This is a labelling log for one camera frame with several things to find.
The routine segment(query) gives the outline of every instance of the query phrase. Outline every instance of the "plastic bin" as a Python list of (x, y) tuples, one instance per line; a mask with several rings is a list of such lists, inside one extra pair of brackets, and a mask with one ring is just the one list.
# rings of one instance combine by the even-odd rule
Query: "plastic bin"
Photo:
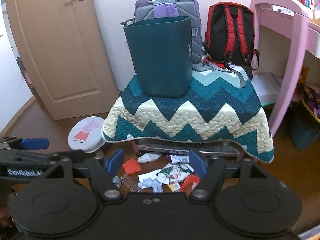
[(302, 101), (296, 108), (290, 130), (290, 138), (296, 150), (308, 149), (320, 136), (320, 122)]
[(180, 98), (192, 79), (190, 17), (154, 18), (124, 27), (145, 95)]
[(308, 127), (308, 125), (299, 118), (297, 113), (294, 115), (290, 138), (297, 151), (308, 149), (319, 136), (320, 131)]

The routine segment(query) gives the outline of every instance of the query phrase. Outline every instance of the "black and red backpack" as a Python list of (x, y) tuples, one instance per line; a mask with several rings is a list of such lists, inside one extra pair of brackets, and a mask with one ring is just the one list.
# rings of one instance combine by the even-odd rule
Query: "black and red backpack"
[(259, 51), (254, 49), (254, 15), (244, 5), (221, 2), (210, 6), (207, 32), (203, 46), (212, 61), (223, 63), (229, 68), (228, 62), (242, 66), (252, 79), (251, 62), (253, 55)]

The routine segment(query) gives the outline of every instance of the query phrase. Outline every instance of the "teal and cream blanket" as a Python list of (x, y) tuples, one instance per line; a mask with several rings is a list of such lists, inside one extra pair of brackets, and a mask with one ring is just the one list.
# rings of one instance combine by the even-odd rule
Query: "teal and cream blanket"
[(193, 71), (188, 92), (177, 99), (144, 95), (134, 75), (103, 123), (103, 138), (108, 143), (157, 138), (191, 144), (231, 139), (251, 156), (272, 162), (265, 112), (245, 71), (235, 70), (243, 75), (244, 88), (233, 73)]

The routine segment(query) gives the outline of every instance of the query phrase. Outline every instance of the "peppa pig stool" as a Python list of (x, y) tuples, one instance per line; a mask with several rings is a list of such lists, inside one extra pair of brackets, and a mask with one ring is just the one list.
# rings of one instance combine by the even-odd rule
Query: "peppa pig stool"
[(101, 117), (90, 116), (78, 122), (68, 136), (70, 148), (92, 153), (102, 147), (105, 143), (101, 136), (103, 121)]

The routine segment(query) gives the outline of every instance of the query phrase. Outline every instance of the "purple backpack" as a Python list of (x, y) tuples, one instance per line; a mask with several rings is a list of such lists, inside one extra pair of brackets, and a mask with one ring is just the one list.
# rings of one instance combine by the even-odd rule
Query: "purple backpack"
[(200, 63), (206, 52), (202, 50), (199, 4), (196, 0), (138, 0), (135, 5), (134, 19), (126, 20), (121, 25), (126, 26), (129, 21), (139, 22), (175, 16), (189, 16), (191, 18), (192, 62), (193, 64)]

